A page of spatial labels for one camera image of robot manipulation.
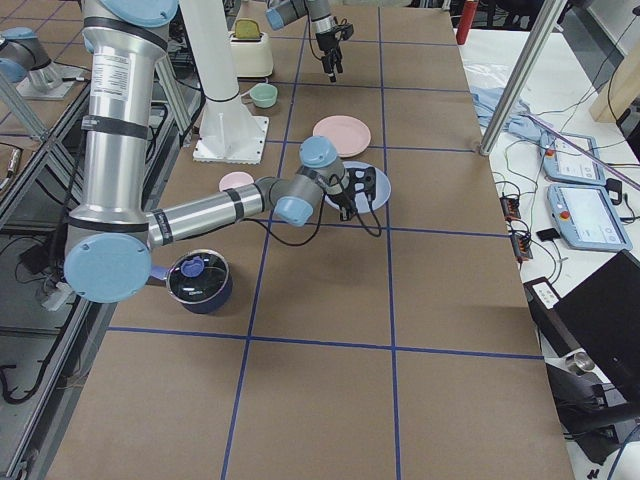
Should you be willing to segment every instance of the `blue and white device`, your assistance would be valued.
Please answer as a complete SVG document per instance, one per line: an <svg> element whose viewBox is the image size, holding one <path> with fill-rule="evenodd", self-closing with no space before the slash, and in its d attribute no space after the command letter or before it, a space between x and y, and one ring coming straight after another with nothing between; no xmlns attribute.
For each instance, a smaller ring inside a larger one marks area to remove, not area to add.
<svg viewBox="0 0 640 480"><path fill-rule="evenodd" d="M633 248L603 187L557 183L549 186L547 199L558 230L571 248L603 252Z"/></svg>
<svg viewBox="0 0 640 480"><path fill-rule="evenodd" d="M596 141L593 137L565 133L562 135L583 150L592 152L596 158L600 158L595 150ZM552 180L600 186L604 186L607 182L601 165L580 153L561 138L555 137L551 132L542 133L540 154L544 171Z"/></svg>

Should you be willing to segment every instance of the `white table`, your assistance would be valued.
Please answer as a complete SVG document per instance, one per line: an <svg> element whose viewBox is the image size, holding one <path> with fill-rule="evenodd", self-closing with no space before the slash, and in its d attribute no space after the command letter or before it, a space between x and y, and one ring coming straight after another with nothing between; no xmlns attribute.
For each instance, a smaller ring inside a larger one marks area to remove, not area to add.
<svg viewBox="0 0 640 480"><path fill-rule="evenodd" d="M507 32L490 30L472 30L465 45L460 47L460 53L465 64L492 64L507 66L510 69L516 63L520 51L526 41L526 32ZM564 37L559 33L554 33L549 38L538 62L527 81L522 92L522 99L527 102L532 112L545 112L563 110L570 105L577 103L586 92L593 91L591 82L582 70L580 63L571 51ZM564 128L565 132L590 135L596 139L599 146L611 145L623 140L623 136L613 124L597 123L589 115L589 106L595 100L596 94L592 95L583 104L579 105L575 115ZM549 113L542 118L552 124L556 129L564 124L571 116L574 109L564 113ZM503 133L501 134L496 147L490 156L491 166L495 172L499 172L511 182L517 184L522 192L532 191L534 185L524 178L518 177L507 169L505 159L505 149L516 137ZM637 163L635 156L629 146L621 143L610 148L599 151L600 158L608 163ZM537 147L531 143L521 142L513 145L508 150L509 165L511 170L536 178L540 159ZM640 179L640 169L628 168L622 170L627 176L634 180ZM496 175L496 180L501 180L500 175ZM521 198L520 211L532 232L554 227L550 210L546 201L546 188L550 184L544 178L544 172L538 177L538 190L535 195L524 195ZM502 185L498 185L498 191L502 191ZM515 189L506 187L506 192L513 193ZM629 195L629 203L640 211L640 192L636 192L626 185L623 191ZM620 216L631 216L631 212L624 204L617 207ZM629 234L634 249L632 253L640 257L640 221L625 227ZM550 245L545 245L555 256L556 251ZM556 240L563 261L562 274L554 287L565 295L576 287L582 280L588 277L609 258L611 253L579 251L569 249L563 240ZM524 262L521 270L523 282L541 277L549 276L553 270L553 262L540 247L533 245L534 259ZM616 452L607 459L604 467L591 463L582 450L573 442L567 443L567 448L574 467L576 479L584 479L591 469L600 468L599 478L606 478ZM640 445L632 443L627 446L624 454L616 468L615 480L635 480L640 472Z"/></svg>

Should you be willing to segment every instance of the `black monitor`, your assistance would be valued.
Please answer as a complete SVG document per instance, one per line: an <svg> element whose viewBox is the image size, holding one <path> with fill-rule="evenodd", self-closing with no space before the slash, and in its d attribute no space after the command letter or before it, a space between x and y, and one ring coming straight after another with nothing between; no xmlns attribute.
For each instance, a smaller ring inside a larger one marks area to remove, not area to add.
<svg viewBox="0 0 640 480"><path fill-rule="evenodd" d="M640 262L618 252L554 309L626 400L640 401Z"/></svg>

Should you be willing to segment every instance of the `red cylinder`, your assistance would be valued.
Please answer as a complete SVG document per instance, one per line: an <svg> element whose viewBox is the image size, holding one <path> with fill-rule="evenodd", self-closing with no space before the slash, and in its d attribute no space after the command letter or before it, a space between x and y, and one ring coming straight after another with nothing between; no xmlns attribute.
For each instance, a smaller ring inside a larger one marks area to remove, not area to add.
<svg viewBox="0 0 640 480"><path fill-rule="evenodd" d="M469 30L471 29L471 24L476 16L477 9L477 0L467 0L464 2L462 17L460 18L460 23L458 23L458 33L456 33L456 41L458 42L458 45L464 45L467 41L467 35L469 35Z"/></svg>

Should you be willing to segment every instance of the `green bowl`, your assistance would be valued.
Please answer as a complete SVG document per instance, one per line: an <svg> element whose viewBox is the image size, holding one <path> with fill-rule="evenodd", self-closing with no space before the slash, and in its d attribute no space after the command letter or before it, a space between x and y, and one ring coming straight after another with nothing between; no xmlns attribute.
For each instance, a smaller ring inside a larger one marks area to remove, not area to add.
<svg viewBox="0 0 640 480"><path fill-rule="evenodd" d="M249 90L249 96L256 107L269 108L276 103L278 89L269 83L259 83Z"/></svg>

